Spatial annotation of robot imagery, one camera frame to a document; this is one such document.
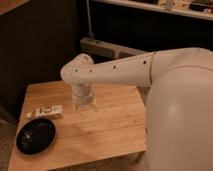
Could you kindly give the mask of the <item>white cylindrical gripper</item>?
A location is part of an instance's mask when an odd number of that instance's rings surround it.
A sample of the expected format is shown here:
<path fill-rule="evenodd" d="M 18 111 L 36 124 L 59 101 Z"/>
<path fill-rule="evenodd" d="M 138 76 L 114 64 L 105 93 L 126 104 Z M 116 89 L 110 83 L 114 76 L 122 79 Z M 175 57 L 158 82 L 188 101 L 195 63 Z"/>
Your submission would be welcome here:
<path fill-rule="evenodd" d="M 72 98 L 76 103 L 74 104 L 74 111 L 79 111 L 81 105 L 89 104 L 89 107 L 97 112 L 96 104 L 92 103 L 94 99 L 94 93 L 91 90 L 91 85 L 89 83 L 73 85 L 72 86 Z"/>

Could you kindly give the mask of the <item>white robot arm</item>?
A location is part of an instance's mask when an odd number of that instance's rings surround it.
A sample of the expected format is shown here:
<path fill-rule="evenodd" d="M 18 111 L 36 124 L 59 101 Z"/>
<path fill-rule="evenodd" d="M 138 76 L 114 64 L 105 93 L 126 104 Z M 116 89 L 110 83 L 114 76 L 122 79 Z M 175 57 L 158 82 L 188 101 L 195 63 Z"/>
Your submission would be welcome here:
<path fill-rule="evenodd" d="M 213 171 L 213 51 L 180 48 L 96 64 L 80 54 L 60 75 L 85 105 L 93 83 L 147 87 L 149 171 Z"/>

